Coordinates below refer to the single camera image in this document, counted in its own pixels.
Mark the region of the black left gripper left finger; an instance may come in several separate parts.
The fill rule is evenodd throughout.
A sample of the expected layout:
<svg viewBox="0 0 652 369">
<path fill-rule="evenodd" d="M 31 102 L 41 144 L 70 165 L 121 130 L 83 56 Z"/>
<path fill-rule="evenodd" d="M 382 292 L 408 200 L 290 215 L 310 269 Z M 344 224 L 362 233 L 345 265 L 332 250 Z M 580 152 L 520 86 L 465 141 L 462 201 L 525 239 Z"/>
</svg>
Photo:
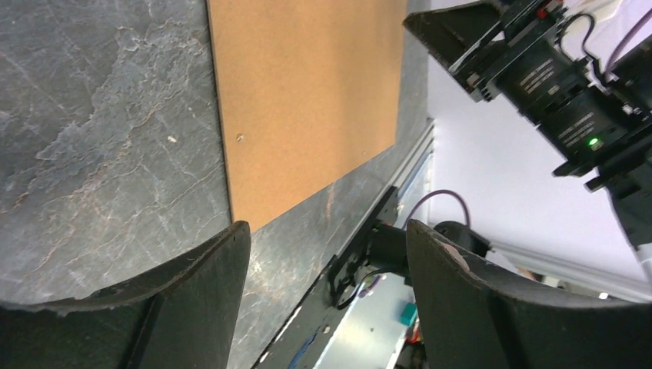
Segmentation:
<svg viewBox="0 0 652 369">
<path fill-rule="evenodd" d="M 248 223 L 84 299 L 1 304 L 3 368 L 224 368 L 251 250 Z"/>
</svg>

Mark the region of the brown cardboard backing board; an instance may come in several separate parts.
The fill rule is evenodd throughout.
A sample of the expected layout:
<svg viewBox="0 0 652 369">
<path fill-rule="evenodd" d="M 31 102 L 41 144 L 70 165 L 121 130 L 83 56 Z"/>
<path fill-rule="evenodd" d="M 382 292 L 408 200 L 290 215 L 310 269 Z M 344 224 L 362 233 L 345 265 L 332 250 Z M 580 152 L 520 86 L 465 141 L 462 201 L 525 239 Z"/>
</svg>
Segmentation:
<svg viewBox="0 0 652 369">
<path fill-rule="evenodd" d="M 404 1 L 210 1 L 231 216 L 258 230 L 396 141 Z"/>
</svg>

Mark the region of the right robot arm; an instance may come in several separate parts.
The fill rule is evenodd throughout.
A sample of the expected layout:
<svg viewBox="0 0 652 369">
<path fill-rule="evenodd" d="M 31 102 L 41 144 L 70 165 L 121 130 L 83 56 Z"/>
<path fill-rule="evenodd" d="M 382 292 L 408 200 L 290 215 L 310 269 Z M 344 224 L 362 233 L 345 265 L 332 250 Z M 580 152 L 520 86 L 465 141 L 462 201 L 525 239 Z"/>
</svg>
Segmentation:
<svg viewBox="0 0 652 369">
<path fill-rule="evenodd" d="M 476 1 L 402 22 L 474 101 L 503 95 L 564 157 L 557 177 L 607 190 L 644 271 L 651 270 L 651 40 L 618 45 L 606 63 L 563 49 L 580 19 L 562 1 Z"/>
</svg>

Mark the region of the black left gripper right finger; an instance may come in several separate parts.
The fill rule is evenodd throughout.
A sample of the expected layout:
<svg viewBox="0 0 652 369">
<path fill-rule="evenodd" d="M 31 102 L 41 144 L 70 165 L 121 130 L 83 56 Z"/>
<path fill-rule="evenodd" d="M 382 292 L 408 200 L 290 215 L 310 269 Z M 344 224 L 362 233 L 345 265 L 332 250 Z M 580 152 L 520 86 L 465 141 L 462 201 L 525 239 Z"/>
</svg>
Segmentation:
<svg viewBox="0 0 652 369">
<path fill-rule="evenodd" d="M 649 368 L 651 306 L 523 278 L 409 221 L 407 259 L 432 368 Z"/>
</svg>

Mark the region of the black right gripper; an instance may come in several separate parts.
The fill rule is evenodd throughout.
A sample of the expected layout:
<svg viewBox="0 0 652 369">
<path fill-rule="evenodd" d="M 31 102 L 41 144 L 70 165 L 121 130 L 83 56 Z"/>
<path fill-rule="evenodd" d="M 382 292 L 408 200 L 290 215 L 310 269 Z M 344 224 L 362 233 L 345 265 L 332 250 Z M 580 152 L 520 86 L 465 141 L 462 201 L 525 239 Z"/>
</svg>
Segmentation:
<svg viewBox="0 0 652 369">
<path fill-rule="evenodd" d="M 557 177 L 598 170 L 603 178 L 651 160 L 651 40 L 607 64 L 586 46 L 563 47 L 576 22 L 561 1 L 474 1 L 413 12 L 403 26 L 476 98 L 503 95 L 564 157 Z"/>
</svg>

